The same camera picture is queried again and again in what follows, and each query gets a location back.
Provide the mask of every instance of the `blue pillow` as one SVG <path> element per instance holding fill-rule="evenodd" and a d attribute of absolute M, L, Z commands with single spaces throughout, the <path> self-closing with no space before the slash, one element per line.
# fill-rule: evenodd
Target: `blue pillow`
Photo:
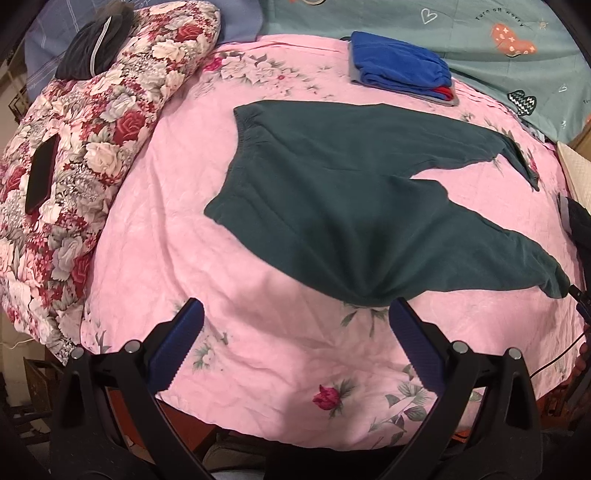
<path fill-rule="evenodd" d="M 109 0 L 49 0 L 25 35 L 27 92 L 33 101 L 53 78 L 61 56 L 76 33 Z M 135 9 L 167 0 L 132 0 Z M 261 29 L 258 0 L 208 0 L 222 14 L 218 43 L 254 41 Z"/>

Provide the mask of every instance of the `cable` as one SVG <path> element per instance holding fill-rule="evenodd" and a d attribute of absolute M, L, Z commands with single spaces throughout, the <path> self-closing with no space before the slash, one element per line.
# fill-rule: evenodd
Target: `cable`
<path fill-rule="evenodd" d="M 14 350 L 17 346 L 19 346 L 22 343 L 27 343 L 27 342 L 32 342 L 34 340 L 34 338 L 29 338 L 28 340 L 22 340 L 20 342 L 15 343 L 13 346 L 8 346 L 10 345 L 10 343 L 6 343 L 6 342 L 0 342 L 1 345 L 4 345 L 5 347 L 7 347 L 9 350 Z"/>
<path fill-rule="evenodd" d="M 581 333 L 581 335 L 579 336 L 579 338 L 577 338 L 564 352 L 562 352 L 559 356 L 557 356 L 554 360 L 552 360 L 549 364 L 545 364 L 543 367 L 537 369 L 534 373 L 532 373 L 530 375 L 530 379 L 534 378 L 537 374 L 539 374 L 544 368 L 548 368 L 550 365 L 552 365 L 553 363 L 557 362 L 558 360 L 560 360 L 563 356 L 565 356 L 572 347 L 574 347 L 577 342 L 579 340 L 581 340 L 581 338 L 584 337 L 584 333 Z"/>

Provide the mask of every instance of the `blue gripper pad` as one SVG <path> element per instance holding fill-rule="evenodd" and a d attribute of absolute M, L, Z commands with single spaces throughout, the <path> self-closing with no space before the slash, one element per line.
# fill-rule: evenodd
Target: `blue gripper pad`
<path fill-rule="evenodd" d="M 441 397 L 445 392 L 445 361 L 423 330 L 424 327 L 437 327 L 429 323 L 423 324 L 414 310 L 403 300 L 394 300 L 390 304 L 388 317 L 390 328 L 423 386 Z"/>
<path fill-rule="evenodd" d="M 166 390 L 203 329 L 205 310 L 197 299 L 189 299 L 170 331 L 148 362 L 148 389 L 152 394 Z"/>

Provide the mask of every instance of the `phone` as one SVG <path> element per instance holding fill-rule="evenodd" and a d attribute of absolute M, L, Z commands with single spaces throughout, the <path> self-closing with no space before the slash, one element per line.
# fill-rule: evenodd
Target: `phone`
<path fill-rule="evenodd" d="M 31 162 L 27 198 L 25 199 L 25 213 L 32 215 L 43 202 L 51 196 L 53 170 L 56 165 L 57 146 L 60 143 L 58 134 L 45 140 L 37 147 Z"/>

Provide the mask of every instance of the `heart print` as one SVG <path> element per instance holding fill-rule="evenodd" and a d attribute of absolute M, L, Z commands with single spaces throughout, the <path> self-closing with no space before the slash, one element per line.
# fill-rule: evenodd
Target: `heart print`
<path fill-rule="evenodd" d="M 427 25 L 437 18 L 437 14 L 431 12 L 428 8 L 423 8 L 421 10 L 421 18 L 423 19 L 423 23 Z"/>
<path fill-rule="evenodd" d="M 492 26 L 491 37 L 499 51 L 508 57 L 532 55 L 538 49 L 529 40 L 521 40 L 516 33 L 505 24 L 497 23 Z"/>
<path fill-rule="evenodd" d="M 508 93 L 507 98 L 517 107 L 519 116 L 531 115 L 538 105 L 538 99 L 533 95 L 526 96 L 523 90 Z"/>

